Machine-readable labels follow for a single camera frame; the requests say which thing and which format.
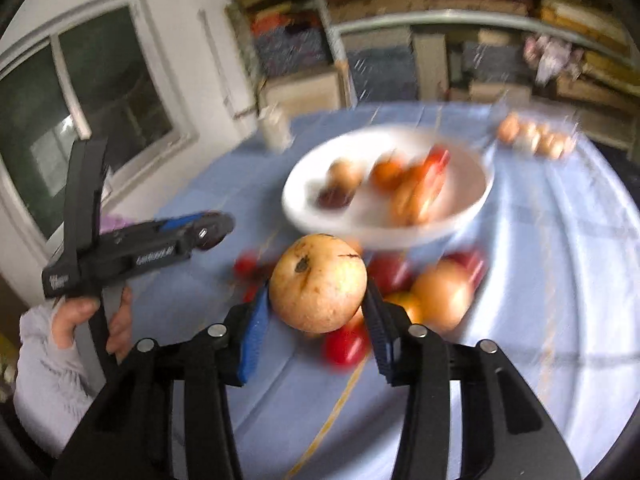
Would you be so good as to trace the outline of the grey sleeve forearm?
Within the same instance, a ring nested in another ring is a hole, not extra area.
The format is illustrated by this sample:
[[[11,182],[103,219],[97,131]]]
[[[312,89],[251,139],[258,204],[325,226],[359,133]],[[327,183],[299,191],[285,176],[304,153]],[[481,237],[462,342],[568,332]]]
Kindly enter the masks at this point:
[[[77,314],[76,326],[96,310],[96,300],[74,298],[31,308],[20,318],[13,404],[26,434],[52,457],[61,454],[94,399],[76,344],[62,348],[54,341],[54,317]]]

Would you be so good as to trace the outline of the left hand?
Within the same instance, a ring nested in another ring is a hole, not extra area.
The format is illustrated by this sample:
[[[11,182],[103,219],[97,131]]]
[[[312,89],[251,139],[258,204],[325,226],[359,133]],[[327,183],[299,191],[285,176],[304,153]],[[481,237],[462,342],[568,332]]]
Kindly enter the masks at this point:
[[[120,295],[120,305],[108,324],[110,336],[106,352],[116,356],[119,362],[128,356],[132,348],[132,291],[125,286]],[[51,338],[58,350],[75,348],[76,327],[88,321],[99,307],[99,301],[89,297],[65,299],[53,313]]]

